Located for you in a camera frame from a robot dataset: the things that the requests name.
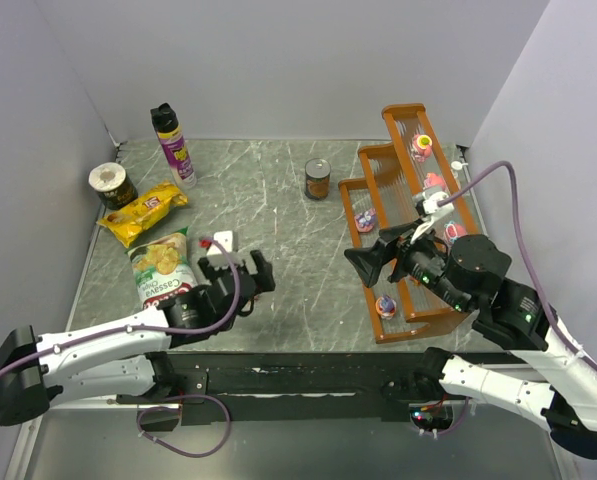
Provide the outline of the purple bunny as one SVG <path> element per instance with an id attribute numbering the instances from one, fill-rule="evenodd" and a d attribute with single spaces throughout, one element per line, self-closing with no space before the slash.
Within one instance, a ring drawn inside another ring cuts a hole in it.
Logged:
<path id="1" fill-rule="evenodd" d="M 363 234 L 371 232 L 377 223 L 377 213 L 374 208 L 369 208 L 354 216 L 356 230 Z"/>

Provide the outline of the purple figure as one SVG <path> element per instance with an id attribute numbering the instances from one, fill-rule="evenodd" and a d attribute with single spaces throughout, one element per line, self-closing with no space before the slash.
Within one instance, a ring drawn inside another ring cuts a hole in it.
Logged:
<path id="1" fill-rule="evenodd" d="M 389 295 L 379 296 L 374 304 L 375 310 L 381 319 L 389 320 L 397 312 L 397 303 Z"/>

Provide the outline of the pink pig figure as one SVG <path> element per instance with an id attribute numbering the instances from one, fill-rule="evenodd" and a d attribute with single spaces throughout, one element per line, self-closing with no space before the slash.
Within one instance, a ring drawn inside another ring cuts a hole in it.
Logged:
<path id="1" fill-rule="evenodd" d="M 431 192 L 447 192 L 447 184 L 444 178 L 433 172 L 426 174 L 423 186 L 425 190 L 430 190 Z"/>

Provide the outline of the pink figure with green hat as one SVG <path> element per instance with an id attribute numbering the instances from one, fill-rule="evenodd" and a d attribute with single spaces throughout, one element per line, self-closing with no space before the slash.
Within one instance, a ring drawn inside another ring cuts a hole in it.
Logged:
<path id="1" fill-rule="evenodd" d="M 433 153 L 433 140 L 426 134 L 416 134 L 411 142 L 412 156 L 417 162 L 424 162 Z"/>

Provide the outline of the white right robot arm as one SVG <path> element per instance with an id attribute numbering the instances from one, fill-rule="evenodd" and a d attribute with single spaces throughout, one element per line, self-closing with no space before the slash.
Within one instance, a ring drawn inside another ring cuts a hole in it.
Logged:
<path id="1" fill-rule="evenodd" d="M 389 282 L 411 277 L 453 310 L 474 313 L 474 330 L 542 379 L 509 377 L 429 347 L 412 384 L 427 397 L 469 397 L 515 413 L 547 431 L 563 449 L 597 460 L 597 372 L 555 310 L 541 304 L 535 289 L 507 278 L 511 258 L 487 236 L 460 237 L 443 251 L 431 232 L 415 239 L 416 226 L 384 229 L 373 246 L 345 250 L 363 284 L 374 286 L 382 268 L 393 264 Z"/>

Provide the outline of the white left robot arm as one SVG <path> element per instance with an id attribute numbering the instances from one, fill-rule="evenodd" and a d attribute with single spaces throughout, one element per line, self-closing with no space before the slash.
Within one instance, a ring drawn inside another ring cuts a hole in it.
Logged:
<path id="1" fill-rule="evenodd" d="M 162 394 L 171 375 L 154 366 L 160 353 L 231 329 L 258 294 L 274 291 L 272 264 L 259 250 L 250 255 L 254 272 L 232 255 L 224 267 L 202 258 L 207 283 L 116 321 L 58 334 L 12 330 L 0 346 L 0 426 L 88 397 Z"/>

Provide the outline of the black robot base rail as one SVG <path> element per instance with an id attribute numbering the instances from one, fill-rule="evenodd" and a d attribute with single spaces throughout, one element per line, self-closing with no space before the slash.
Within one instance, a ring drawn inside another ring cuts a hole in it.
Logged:
<path id="1" fill-rule="evenodd" d="M 408 408 L 439 401 L 449 353 L 207 353 L 155 355 L 157 385 L 119 394 L 121 405 L 151 406 L 184 394 L 182 422 L 207 424 L 221 400 L 234 421 L 379 418 L 406 422 Z"/>

